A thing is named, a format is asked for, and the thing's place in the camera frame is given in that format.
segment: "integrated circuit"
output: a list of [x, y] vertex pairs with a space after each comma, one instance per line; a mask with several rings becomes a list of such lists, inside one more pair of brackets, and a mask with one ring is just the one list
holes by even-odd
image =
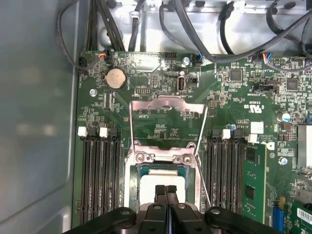
[[245, 195], [246, 197], [248, 197], [249, 199], [254, 199], [254, 188], [250, 187], [250, 186], [246, 186], [245, 187]]
[[255, 162], [256, 161], [256, 153], [254, 148], [246, 149], [246, 159]]
[[298, 91], [298, 79], [287, 79], [287, 90], [288, 91]]
[[231, 70], [230, 71], [230, 81], [242, 81], [242, 71], [241, 70]]

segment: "capacitor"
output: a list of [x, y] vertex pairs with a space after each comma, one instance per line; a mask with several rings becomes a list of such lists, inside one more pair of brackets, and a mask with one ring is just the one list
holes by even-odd
[[236, 130], [236, 125], [235, 124], [227, 124], [226, 128], [229, 129], [231, 132]]
[[284, 165], [286, 165], [288, 163], [288, 159], [285, 158], [285, 157], [280, 157], [279, 160], [278, 160], [278, 163], [279, 163], [279, 165], [284, 166]]
[[277, 116], [277, 121], [288, 123], [291, 120], [291, 115], [289, 113], [280, 113]]

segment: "cable connector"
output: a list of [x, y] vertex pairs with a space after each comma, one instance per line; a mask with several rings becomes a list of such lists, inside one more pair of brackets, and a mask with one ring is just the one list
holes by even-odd
[[234, 2], [233, 1], [224, 5], [221, 12], [220, 12], [219, 20], [227, 20], [231, 16], [231, 13], [233, 12], [233, 10], [234, 10]]

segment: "small colored wires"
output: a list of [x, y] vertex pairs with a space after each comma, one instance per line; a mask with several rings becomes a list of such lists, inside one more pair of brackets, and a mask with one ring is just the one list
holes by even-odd
[[265, 64], [268, 64], [270, 62], [270, 58], [272, 56], [272, 53], [263, 53], [263, 61]]
[[105, 58], [105, 57], [106, 57], [106, 52], [101, 53], [101, 54], [98, 55], [98, 58], [99, 58], [99, 59], [103, 59], [103, 58]]

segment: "mounting screw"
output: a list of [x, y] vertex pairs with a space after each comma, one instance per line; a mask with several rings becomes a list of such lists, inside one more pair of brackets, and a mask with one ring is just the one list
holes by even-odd
[[183, 157], [183, 163], [185, 164], [190, 164], [192, 161], [191, 157], [190, 156], [184, 156]]
[[98, 92], [96, 89], [90, 89], [89, 94], [90, 96], [95, 97], [98, 94]]
[[136, 155], [136, 161], [137, 162], [143, 162], [144, 161], [144, 154], [137, 154]]
[[279, 163], [279, 165], [284, 166], [284, 165], [286, 165], [286, 164], [288, 163], [288, 159], [285, 158], [285, 157], [281, 157], [281, 158], [278, 160], [278, 163]]
[[186, 208], [186, 206], [184, 205], [184, 204], [178, 204], [178, 206], [177, 206], [179, 209], [185, 209]]
[[123, 211], [123, 212], [121, 212], [121, 214], [122, 215], [128, 215], [128, 214], [130, 214], [130, 212], [129, 211]]
[[217, 210], [217, 209], [212, 209], [210, 212], [215, 214], [215, 215], [218, 215], [221, 213], [220, 210]]
[[184, 57], [183, 60], [182, 60], [182, 63], [184, 65], [190, 65], [191, 61], [190, 61], [190, 58], [189, 57]]

